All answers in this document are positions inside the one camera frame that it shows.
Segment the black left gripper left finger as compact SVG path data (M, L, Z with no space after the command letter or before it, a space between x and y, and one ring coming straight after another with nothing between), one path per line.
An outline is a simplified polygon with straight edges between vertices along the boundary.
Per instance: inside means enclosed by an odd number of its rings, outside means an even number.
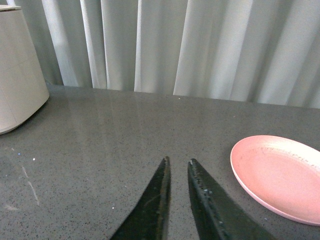
M164 157L112 240L166 240L171 200L170 158Z

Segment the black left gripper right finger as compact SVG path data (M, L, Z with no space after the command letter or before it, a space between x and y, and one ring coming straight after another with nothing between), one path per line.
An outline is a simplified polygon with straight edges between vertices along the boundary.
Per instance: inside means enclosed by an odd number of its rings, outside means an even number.
M189 198L201 240L274 240L236 204L194 158L187 168Z

